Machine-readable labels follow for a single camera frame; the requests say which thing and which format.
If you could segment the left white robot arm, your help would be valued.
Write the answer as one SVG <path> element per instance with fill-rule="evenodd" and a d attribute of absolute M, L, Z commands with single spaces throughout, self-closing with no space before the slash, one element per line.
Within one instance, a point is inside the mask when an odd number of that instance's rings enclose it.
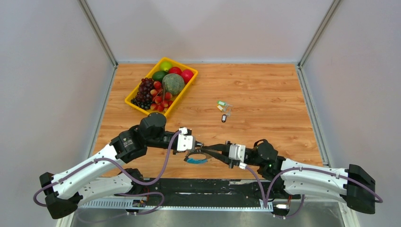
<path fill-rule="evenodd" d="M 91 200 L 128 192 L 134 196 L 141 195 L 145 186 L 156 183 L 162 174 L 144 182 L 138 170 L 128 171 L 122 165 L 146 155 L 148 147 L 185 152 L 203 145 L 186 127 L 169 132 L 165 126 L 164 115 L 151 113 L 76 166 L 55 175 L 42 174 L 39 177 L 40 192 L 45 194 L 45 202 L 38 201 L 37 193 L 34 202 L 46 207 L 53 219 L 60 219 Z"/>

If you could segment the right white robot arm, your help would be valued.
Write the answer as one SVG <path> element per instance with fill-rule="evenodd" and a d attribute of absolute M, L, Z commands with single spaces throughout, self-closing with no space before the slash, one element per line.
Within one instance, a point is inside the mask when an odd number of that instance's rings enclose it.
<path fill-rule="evenodd" d="M 279 156 L 266 139 L 256 141 L 253 148 L 229 141 L 209 146 L 196 142 L 195 146 L 229 168 L 258 167 L 251 173 L 264 203 L 277 197 L 312 195 L 345 203 L 360 213 L 375 214 L 375 205 L 383 202 L 375 191 L 375 179 L 358 165 L 331 168 L 301 163 Z"/>

